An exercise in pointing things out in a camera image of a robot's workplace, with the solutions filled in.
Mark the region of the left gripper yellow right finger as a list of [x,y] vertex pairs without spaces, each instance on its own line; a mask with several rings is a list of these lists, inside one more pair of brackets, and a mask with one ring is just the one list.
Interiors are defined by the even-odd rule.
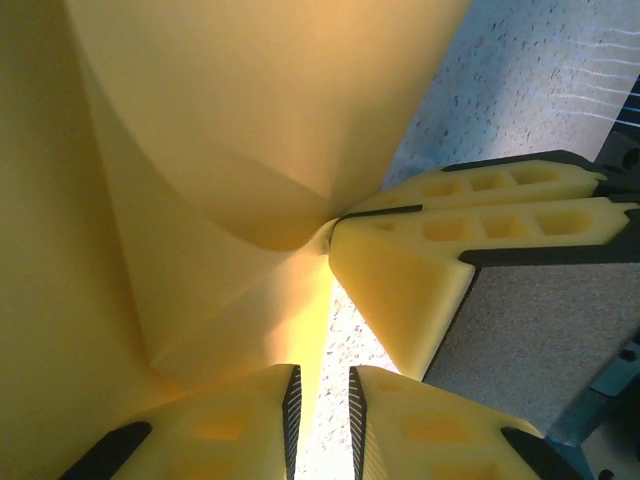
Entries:
[[373,366],[349,370],[357,479],[578,479],[528,422]]

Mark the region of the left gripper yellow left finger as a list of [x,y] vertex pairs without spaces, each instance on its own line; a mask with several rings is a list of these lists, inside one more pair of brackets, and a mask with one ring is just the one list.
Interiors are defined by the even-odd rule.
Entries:
[[292,479],[301,368],[278,364],[141,412],[106,433],[65,479]]

